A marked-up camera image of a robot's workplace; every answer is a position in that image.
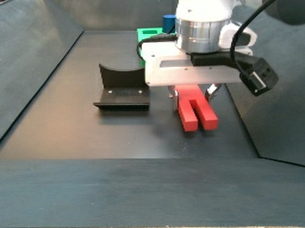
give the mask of dark gray wall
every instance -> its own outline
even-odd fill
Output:
[[[53,1],[0,5],[0,139],[77,41],[82,28]]]
[[[235,18],[244,21],[251,13],[240,7]],[[229,85],[235,103],[261,156],[305,165],[305,25],[263,14],[251,27],[259,34],[255,54],[269,61],[280,82],[257,98],[244,85]]]
[[[86,30],[162,27],[162,17],[178,0],[55,0]]]

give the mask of black cable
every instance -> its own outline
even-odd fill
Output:
[[[158,34],[150,38],[142,39],[137,45],[137,55],[138,55],[140,59],[145,60],[142,55],[141,55],[141,52],[140,52],[140,49],[142,49],[144,43],[169,42],[169,41],[176,41],[176,40],[177,40],[177,35],[172,35],[172,34]]]
[[[267,0],[265,3],[260,6],[260,8],[256,10],[256,12],[253,13],[253,15],[248,18],[248,20],[245,21],[245,23],[243,24],[243,26],[240,27],[240,29],[237,30],[236,34],[235,34],[235,38],[233,38],[233,43],[232,43],[232,47],[231,47],[231,56],[232,56],[232,60],[235,62],[235,65],[239,69],[239,71],[241,72],[243,75],[247,75],[248,73],[245,72],[244,68],[241,67],[239,61],[236,60],[235,57],[235,48],[236,48],[236,44],[239,41],[240,36],[244,33],[245,28],[248,27],[248,25],[252,23],[252,21],[255,20],[255,18],[259,16],[259,14],[276,2],[277,0]]]

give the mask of blue object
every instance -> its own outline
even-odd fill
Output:
[[[176,19],[177,16],[174,14],[168,14],[164,16],[164,28],[162,28],[162,32],[164,33],[169,33],[174,24],[176,24]]]

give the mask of black curved holder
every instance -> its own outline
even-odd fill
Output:
[[[104,93],[94,105],[104,110],[149,110],[149,86],[145,68],[134,70],[109,69],[102,64]]]

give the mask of white mounting plate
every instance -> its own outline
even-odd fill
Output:
[[[193,67],[191,56],[174,42],[144,43],[146,82],[150,86],[240,83],[240,72],[227,66]]]

